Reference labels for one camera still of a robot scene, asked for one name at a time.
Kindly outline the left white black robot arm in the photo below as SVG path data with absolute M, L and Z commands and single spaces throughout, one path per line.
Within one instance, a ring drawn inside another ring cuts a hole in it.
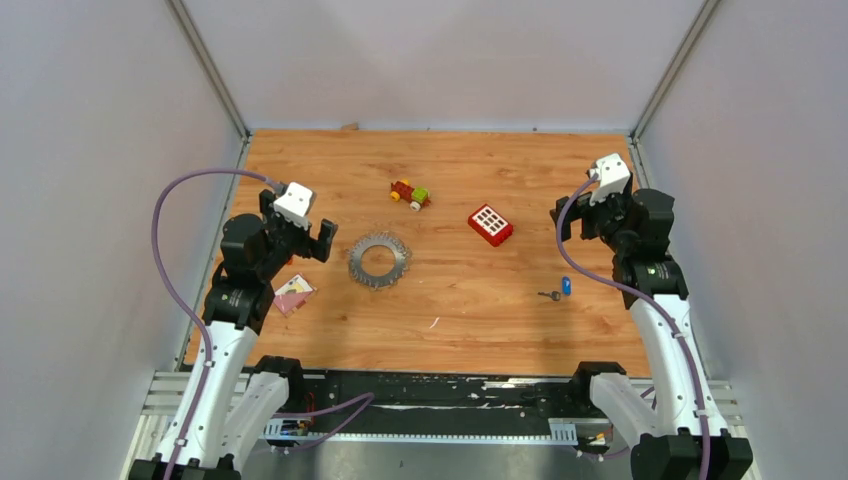
M 261 213 L 223 226 L 222 260 L 204 301 L 203 340 L 183 399 L 150 459 L 133 462 L 132 479 L 239 479 L 272 413 L 298 411 L 306 400 L 301 364 L 265 356 L 239 402 L 236 383 L 272 306 L 272 280 L 293 257 L 328 260 L 337 225 L 322 220 L 311 237 L 309 188 L 292 182 L 259 195 Z

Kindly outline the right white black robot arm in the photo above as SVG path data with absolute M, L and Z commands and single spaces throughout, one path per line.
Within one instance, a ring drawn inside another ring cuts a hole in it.
M 621 292 L 646 349 L 655 404 L 649 406 L 615 362 L 582 363 L 571 403 L 584 417 L 603 412 L 624 438 L 635 479 L 742 479 L 753 466 L 746 438 L 732 434 L 716 404 L 694 338 L 689 291 L 669 254 L 674 198 L 632 186 L 629 170 L 591 168 L 550 214 L 556 245 L 581 275 Z M 579 265 L 566 249 L 574 221 L 584 240 L 613 253 L 605 278 Z

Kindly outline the pink card packet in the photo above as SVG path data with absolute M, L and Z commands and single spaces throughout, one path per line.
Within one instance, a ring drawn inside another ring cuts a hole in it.
M 275 291 L 274 306 L 289 317 L 302 308 L 318 289 L 301 273 L 291 277 Z

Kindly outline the red white window brick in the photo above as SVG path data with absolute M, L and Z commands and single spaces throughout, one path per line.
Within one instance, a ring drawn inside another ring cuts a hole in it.
M 514 232 L 514 226 L 489 204 L 475 210 L 467 223 L 492 247 L 503 244 Z

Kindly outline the toy brick car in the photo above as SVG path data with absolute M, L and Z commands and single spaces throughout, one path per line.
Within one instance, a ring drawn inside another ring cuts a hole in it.
M 430 192 L 423 187 L 413 187 L 407 180 L 391 183 L 389 197 L 395 202 L 406 202 L 409 208 L 416 212 L 431 204 Z

